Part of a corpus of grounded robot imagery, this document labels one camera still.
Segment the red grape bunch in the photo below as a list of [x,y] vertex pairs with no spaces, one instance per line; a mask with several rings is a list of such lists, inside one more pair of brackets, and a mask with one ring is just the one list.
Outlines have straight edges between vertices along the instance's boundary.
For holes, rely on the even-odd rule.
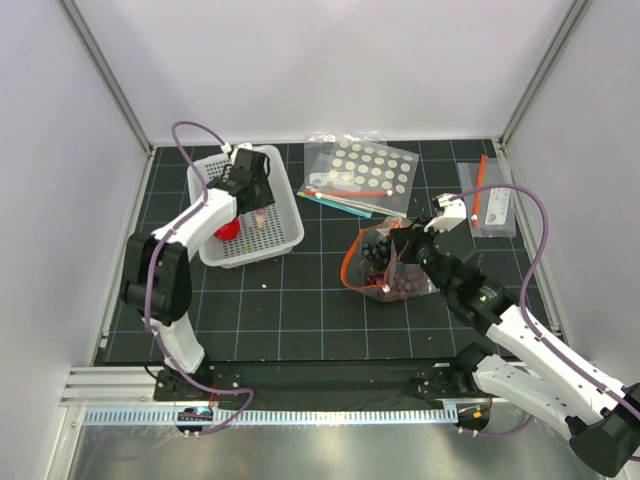
[[423,273],[396,274],[392,280],[384,281],[382,273],[365,277],[365,293],[381,302],[394,302],[430,292],[429,283]]

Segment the purple eggplant toy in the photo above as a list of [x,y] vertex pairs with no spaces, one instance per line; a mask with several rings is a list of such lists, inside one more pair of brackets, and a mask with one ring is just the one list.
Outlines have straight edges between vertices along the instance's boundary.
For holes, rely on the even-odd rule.
[[265,226],[267,218],[267,210],[260,209],[255,213],[255,224],[258,229],[262,229]]

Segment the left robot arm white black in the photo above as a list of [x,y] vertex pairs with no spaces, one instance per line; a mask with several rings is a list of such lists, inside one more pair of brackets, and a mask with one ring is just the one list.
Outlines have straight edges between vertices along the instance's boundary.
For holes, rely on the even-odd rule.
[[200,400],[210,392],[212,377],[189,319],[191,260],[220,228],[275,200],[269,156],[249,145],[230,152],[222,173],[212,180],[206,181],[198,169],[193,173],[202,186],[197,200],[165,226],[127,240],[119,296],[141,315],[167,368],[178,374],[178,390]]

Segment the orange zipper clear bag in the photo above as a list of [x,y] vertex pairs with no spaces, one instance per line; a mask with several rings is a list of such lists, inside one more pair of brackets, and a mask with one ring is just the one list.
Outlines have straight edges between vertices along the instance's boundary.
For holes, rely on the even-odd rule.
[[[407,265],[400,261],[399,254],[390,239],[390,231],[392,229],[407,227],[409,225],[410,222],[407,219],[387,217],[382,223],[361,228],[342,261],[340,269],[340,279],[342,284],[347,289],[356,291],[373,299],[365,293],[366,287],[364,286],[364,281],[366,276],[375,273],[382,273],[384,275],[384,281],[388,282],[389,280],[392,280],[396,274],[423,273],[430,287],[430,292],[426,295],[436,293],[437,290],[435,286],[418,265]],[[362,245],[365,242],[373,243],[380,241],[383,238],[389,239],[392,243],[390,261],[387,264],[377,264],[366,261],[361,254]]]

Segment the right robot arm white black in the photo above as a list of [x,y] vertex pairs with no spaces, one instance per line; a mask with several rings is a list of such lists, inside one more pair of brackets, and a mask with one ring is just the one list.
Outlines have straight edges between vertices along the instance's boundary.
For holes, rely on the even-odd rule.
[[391,241],[402,261],[426,273],[461,323],[525,364],[517,369],[473,344],[455,359],[453,389],[508,400],[552,427],[593,471],[617,476],[639,449],[639,386],[585,360],[536,320],[524,301],[486,276],[477,260],[441,252],[436,236],[414,223],[392,230]]

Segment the red yellow apple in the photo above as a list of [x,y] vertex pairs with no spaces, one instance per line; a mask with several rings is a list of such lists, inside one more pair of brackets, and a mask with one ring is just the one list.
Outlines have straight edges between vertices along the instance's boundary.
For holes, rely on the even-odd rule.
[[221,241],[234,240],[241,229],[240,221],[238,218],[233,219],[231,222],[220,227],[214,236]]

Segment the white perforated plastic basket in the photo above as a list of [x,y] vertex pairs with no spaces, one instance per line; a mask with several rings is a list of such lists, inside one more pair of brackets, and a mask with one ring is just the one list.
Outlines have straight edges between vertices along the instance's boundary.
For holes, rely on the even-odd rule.
[[289,253],[304,238],[304,227],[294,199],[284,161],[273,145],[256,151],[270,160],[269,185],[275,203],[267,209],[264,225],[259,227],[253,212],[239,217],[237,236],[223,241],[209,237],[198,250],[200,260],[209,267],[235,268]]

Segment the dark black grape bunch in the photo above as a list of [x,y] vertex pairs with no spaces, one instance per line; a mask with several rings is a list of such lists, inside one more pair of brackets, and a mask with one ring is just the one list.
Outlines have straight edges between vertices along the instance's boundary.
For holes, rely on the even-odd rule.
[[373,243],[365,242],[361,247],[361,254],[368,262],[387,264],[391,259],[391,247],[392,243],[387,238]]

